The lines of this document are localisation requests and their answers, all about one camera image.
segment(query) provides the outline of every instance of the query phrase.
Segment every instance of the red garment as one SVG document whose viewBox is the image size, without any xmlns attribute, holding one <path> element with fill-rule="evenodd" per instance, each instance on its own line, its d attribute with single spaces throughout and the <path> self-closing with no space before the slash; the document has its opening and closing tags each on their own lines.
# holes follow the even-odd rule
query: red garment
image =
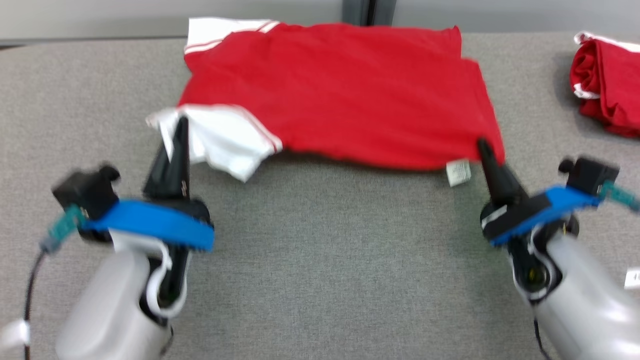
<svg viewBox="0 0 640 360">
<path fill-rule="evenodd" d="M 640 136 L 640 45 L 617 42 L 589 33 L 576 35 L 581 44 L 571 68 L 580 113 L 593 117 L 606 130 Z"/>
<path fill-rule="evenodd" d="M 193 75 L 179 108 L 240 105 L 268 130 L 273 152 L 279 140 L 335 160 L 434 170 L 478 161 L 483 136 L 504 161 L 480 68 L 460 58 L 458 28 L 267 22 L 250 30 L 188 44 Z"/>
</svg>

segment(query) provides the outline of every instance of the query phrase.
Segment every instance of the care label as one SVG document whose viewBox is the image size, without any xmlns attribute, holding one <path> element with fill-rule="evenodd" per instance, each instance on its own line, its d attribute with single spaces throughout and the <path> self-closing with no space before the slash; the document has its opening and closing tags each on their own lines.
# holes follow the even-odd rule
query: care label
<svg viewBox="0 0 640 360">
<path fill-rule="evenodd" d="M 625 289 L 640 288 L 640 268 L 629 268 L 625 279 Z"/>
<path fill-rule="evenodd" d="M 449 179 L 449 186 L 451 187 L 471 180 L 471 167 L 469 166 L 469 160 L 462 159 L 448 162 L 447 178 Z"/>
</svg>

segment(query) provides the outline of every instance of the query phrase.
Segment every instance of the gray table surface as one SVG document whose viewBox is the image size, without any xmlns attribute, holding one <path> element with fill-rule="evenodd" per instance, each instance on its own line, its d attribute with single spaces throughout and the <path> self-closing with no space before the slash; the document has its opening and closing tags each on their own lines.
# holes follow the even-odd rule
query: gray table surface
<svg viewBox="0 0 640 360">
<path fill-rule="evenodd" d="M 463 52 L 481 64 L 508 161 L 530 190 L 561 182 L 558 163 L 580 153 L 620 164 L 619 184 L 640 189 L 637 140 L 577 114 L 572 36 L 465 34 Z M 0 52 L 0 324 L 22 314 L 36 241 L 60 212 L 50 193 L 57 180 L 109 160 L 122 173 L 119 194 L 140 194 L 160 141 L 144 119 L 179 99 L 189 78 L 183 45 Z M 216 224 L 215 251 L 195 256 L 166 358 L 541 359 L 506 258 L 481 236 L 488 194 L 480 167 L 472 171 L 452 189 L 443 172 L 290 154 L 267 160 L 246 184 L 192 167 L 192 193 Z M 582 241 L 622 285 L 627 267 L 640 265 L 637 218 L 614 205 L 579 218 Z M 75 236 L 45 262 L 33 359 L 55 359 L 56 331 L 109 251 Z"/>
</svg>

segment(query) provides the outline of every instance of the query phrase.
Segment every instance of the gray fabric surface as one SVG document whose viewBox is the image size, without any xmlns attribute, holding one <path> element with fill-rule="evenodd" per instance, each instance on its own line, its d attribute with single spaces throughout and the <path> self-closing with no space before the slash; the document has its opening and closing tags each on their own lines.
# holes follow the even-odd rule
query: gray fabric surface
<svg viewBox="0 0 640 360">
<path fill-rule="evenodd" d="M 183 45 L 0 52 L 0 324 L 22 315 L 37 239 L 60 212 L 57 180 L 109 160 L 122 173 L 119 194 L 140 193 L 160 142 L 144 119 L 179 99 L 189 78 Z M 562 181 L 558 163 L 580 153 L 619 163 L 619 184 L 640 190 L 637 140 L 577 114 L 567 78 L 575 50 L 569 33 L 464 36 L 508 160 L 530 190 Z M 506 258 L 481 236 L 488 194 L 480 167 L 472 171 L 451 189 L 443 172 L 310 156 L 275 156 L 246 184 L 194 166 L 192 193 L 211 210 L 215 251 L 195 256 L 166 358 L 541 359 Z M 582 241 L 622 285 L 627 267 L 640 265 L 637 218 L 613 205 L 579 218 Z M 33 359 L 55 359 L 56 331 L 107 254 L 75 236 L 45 262 Z"/>
</svg>

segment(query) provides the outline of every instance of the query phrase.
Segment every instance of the white fabric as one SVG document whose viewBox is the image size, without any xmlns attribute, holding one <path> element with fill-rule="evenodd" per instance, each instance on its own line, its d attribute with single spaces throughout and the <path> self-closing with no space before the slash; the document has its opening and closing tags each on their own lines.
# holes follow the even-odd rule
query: white fabric
<svg viewBox="0 0 640 360">
<path fill-rule="evenodd" d="M 282 150 L 282 141 L 241 106 L 187 104 L 147 119 L 147 124 L 162 134 L 169 158 L 173 154 L 173 133 L 182 115 L 189 119 L 191 163 L 206 161 L 240 181 L 247 181 L 262 160 Z"/>
<path fill-rule="evenodd" d="M 29 345 L 31 341 L 29 323 L 23 319 L 9 323 L 0 336 L 0 353 L 18 346 Z"/>
<path fill-rule="evenodd" d="M 142 251 L 149 255 L 161 256 L 160 266 L 151 273 L 147 283 L 147 290 L 145 292 L 147 304 L 149 306 L 149 310 L 157 316 L 168 319 L 178 316 L 184 307 L 184 303 L 187 301 L 187 273 L 189 272 L 189 265 L 191 264 L 191 252 L 189 252 L 187 257 L 187 265 L 184 271 L 180 296 L 175 300 L 175 302 L 173 302 L 171 307 L 160 307 L 158 304 L 160 285 L 162 284 L 166 272 L 171 270 L 173 267 L 173 260 L 169 255 L 169 248 L 160 239 L 149 236 L 126 233 L 113 229 L 109 229 L 109 234 L 113 239 L 113 248 L 115 251 L 126 249 Z"/>
<path fill-rule="evenodd" d="M 588 31 L 581 31 L 575 34 L 575 36 L 573 37 L 573 42 L 575 42 L 577 45 L 582 45 L 585 42 L 592 39 L 597 39 L 603 42 L 607 42 L 609 44 L 628 50 L 632 53 L 640 53 L 640 44 L 634 44 L 632 42 L 620 42 L 612 38 L 601 37 L 600 35 L 592 34 Z M 599 99 L 600 98 L 600 94 L 584 91 L 580 83 L 573 84 L 573 93 L 575 94 L 575 96 L 579 97 L 580 99 Z"/>
<path fill-rule="evenodd" d="M 195 17 L 189 19 L 187 46 L 184 54 L 205 51 L 218 45 L 227 35 L 238 31 L 266 33 L 279 22 L 275 20 L 235 20 L 221 17 Z"/>
</svg>

